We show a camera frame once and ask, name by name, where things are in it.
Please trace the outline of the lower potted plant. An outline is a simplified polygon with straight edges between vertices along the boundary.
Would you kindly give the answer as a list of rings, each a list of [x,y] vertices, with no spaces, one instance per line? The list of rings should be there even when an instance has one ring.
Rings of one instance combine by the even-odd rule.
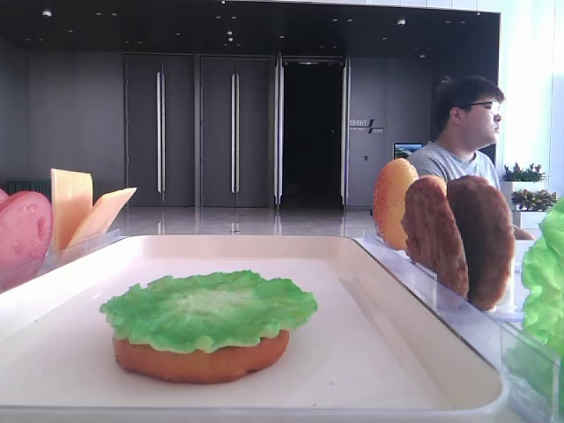
[[[537,228],[547,212],[556,204],[557,193],[542,189],[519,189],[511,195],[513,223],[522,229]]]

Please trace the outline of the clear left food rack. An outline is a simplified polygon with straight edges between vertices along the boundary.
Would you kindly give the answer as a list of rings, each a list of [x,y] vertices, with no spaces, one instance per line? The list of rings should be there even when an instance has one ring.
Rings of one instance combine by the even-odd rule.
[[[3,293],[25,284],[33,278],[105,248],[120,239],[120,230],[115,229],[105,234],[95,235],[59,252],[49,253],[44,257],[27,259],[14,264],[12,267],[3,268],[1,270],[1,292]]]

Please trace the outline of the small wall monitor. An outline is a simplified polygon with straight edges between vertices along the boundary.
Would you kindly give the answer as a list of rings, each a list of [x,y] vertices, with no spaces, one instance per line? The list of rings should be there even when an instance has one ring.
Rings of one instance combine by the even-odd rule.
[[[393,145],[393,158],[408,159],[414,152],[422,147],[422,143],[395,143]]]

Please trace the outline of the rear brown meat patty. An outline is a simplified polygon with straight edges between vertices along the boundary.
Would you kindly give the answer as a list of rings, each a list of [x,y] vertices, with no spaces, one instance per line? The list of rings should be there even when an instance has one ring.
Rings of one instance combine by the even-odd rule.
[[[468,266],[445,181],[435,175],[421,176],[409,187],[404,201],[402,226],[409,257],[434,271],[439,283],[465,299]]]

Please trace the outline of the green lettuce leaf in rack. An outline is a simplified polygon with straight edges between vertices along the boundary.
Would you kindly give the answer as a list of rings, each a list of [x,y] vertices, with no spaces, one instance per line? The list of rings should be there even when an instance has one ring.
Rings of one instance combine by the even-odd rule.
[[[541,236],[523,256],[522,283],[530,290],[523,328],[563,354],[563,201],[541,221]]]

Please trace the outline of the clear food rack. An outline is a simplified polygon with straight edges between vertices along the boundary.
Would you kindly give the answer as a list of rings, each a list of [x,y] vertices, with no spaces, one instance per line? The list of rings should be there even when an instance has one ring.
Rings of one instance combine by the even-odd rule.
[[[563,421],[563,359],[521,328],[525,291],[519,272],[514,276],[510,306],[481,312],[439,284],[430,270],[390,249],[375,234],[363,234],[360,244],[500,371],[509,383],[510,410],[519,420]]]
[[[3,293],[25,284],[33,278],[105,248],[120,239],[120,230],[115,229],[105,234],[95,235],[59,252],[49,253],[44,257],[27,259],[14,264],[12,267],[3,268],[1,270],[1,292]]]

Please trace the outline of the leaning cheese slice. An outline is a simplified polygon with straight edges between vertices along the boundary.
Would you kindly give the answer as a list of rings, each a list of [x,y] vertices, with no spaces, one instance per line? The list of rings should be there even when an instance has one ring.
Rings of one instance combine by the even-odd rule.
[[[114,222],[119,211],[136,191],[136,188],[126,188],[101,196],[80,222],[67,247],[73,247],[95,235],[104,234]]]

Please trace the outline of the upper potted plant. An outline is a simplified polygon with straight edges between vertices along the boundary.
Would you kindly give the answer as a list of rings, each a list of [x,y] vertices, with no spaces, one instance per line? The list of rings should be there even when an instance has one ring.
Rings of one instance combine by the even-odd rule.
[[[545,173],[540,164],[522,167],[516,162],[512,168],[504,167],[501,187],[509,194],[524,189],[539,191],[545,188]]]

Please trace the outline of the outer red tomato slice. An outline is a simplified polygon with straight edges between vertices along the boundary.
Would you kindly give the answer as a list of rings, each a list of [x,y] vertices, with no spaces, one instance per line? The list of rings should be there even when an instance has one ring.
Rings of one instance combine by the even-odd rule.
[[[1,202],[1,267],[43,258],[51,242],[51,203],[39,192],[20,191]]]

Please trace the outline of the upright cheese slice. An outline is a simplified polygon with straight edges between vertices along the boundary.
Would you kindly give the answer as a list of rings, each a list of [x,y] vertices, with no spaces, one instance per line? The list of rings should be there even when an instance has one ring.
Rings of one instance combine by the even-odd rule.
[[[51,168],[53,214],[52,252],[69,246],[71,237],[93,208],[93,179],[89,173]]]

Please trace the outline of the clear right food rack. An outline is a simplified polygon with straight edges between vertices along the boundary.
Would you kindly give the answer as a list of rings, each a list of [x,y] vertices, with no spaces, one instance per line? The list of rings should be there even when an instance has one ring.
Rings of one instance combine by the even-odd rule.
[[[510,306],[481,312],[439,284],[430,270],[390,249],[375,234],[363,234],[360,244],[500,371],[509,383],[510,410],[519,420],[563,421],[563,359],[521,328],[525,291],[519,272],[514,276]]]

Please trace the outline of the bottom bun slice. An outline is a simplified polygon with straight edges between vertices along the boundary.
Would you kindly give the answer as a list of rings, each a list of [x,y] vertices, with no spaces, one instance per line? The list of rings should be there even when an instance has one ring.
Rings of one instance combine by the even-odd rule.
[[[158,351],[113,339],[116,362],[125,370],[168,382],[210,384],[232,382],[270,367],[286,351],[290,332],[262,338],[253,346],[225,346],[214,352]]]

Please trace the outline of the green lettuce leaf on bun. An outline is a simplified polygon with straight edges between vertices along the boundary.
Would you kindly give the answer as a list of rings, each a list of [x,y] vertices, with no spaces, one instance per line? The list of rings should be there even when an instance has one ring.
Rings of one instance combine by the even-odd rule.
[[[253,271],[165,276],[100,306],[115,338],[172,353],[258,345],[300,328],[317,309],[314,295],[291,279]]]

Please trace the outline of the upright bread bun slice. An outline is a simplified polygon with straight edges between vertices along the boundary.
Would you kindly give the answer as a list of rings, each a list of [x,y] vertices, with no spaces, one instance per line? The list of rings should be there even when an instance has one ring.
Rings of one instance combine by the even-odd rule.
[[[406,159],[388,162],[378,174],[374,188],[374,219],[377,233],[395,250],[405,250],[407,234],[402,226],[405,194],[419,178],[416,168]]]

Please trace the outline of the front brown meat patty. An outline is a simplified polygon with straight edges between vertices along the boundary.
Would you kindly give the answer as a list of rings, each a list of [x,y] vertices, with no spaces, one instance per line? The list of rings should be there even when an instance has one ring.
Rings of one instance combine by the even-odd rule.
[[[516,238],[502,193],[486,179],[466,175],[447,184],[447,199],[464,244],[468,301],[488,311],[507,291]]]

